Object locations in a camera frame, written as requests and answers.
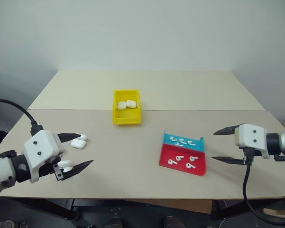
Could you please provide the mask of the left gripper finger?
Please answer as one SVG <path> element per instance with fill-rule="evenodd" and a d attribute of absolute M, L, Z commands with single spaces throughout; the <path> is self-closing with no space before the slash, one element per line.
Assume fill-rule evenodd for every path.
<path fill-rule="evenodd" d="M 68 178 L 71 178 L 77 174 L 79 174 L 81 171 L 83 171 L 88 165 L 90 165 L 94 160 L 86 161 L 83 163 L 80 163 L 78 165 L 75 165 L 71 170 L 67 172 L 63 172 L 62 168 L 59 167 L 59 165 L 56 163 L 53 165 L 54 168 L 54 174 L 57 179 L 57 181 L 63 181 Z"/>
<path fill-rule="evenodd" d="M 81 135 L 77 133 L 59 133 L 58 137 L 60 141 L 64 143 L 76 139 L 78 137 L 81 137 Z"/>

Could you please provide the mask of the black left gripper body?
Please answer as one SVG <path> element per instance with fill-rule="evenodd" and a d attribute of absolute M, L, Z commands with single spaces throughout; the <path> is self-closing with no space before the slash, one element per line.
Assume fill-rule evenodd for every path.
<path fill-rule="evenodd" d="M 55 156 L 53 159 L 47 161 L 43 166 L 39 168 L 39 177 L 55 174 L 57 178 L 63 178 L 63 173 L 58 163 L 61 161 L 60 155 Z"/>

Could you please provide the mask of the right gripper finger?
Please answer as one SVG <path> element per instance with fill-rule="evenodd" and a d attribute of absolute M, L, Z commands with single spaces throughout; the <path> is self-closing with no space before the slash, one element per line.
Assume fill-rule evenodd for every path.
<path fill-rule="evenodd" d="M 228 164 L 235 164 L 235 165 L 245 165 L 246 161 L 244 159 L 234 159 L 232 157 L 220 157 L 220 156 L 215 156 L 212 157 L 215 160 L 228 163 Z"/>
<path fill-rule="evenodd" d="M 233 135 L 233 134 L 235 134 L 235 129 L 238 127 L 239 127 L 238 125 L 225 127 L 223 129 L 220 129 L 220 130 L 214 132 L 213 135 Z"/>

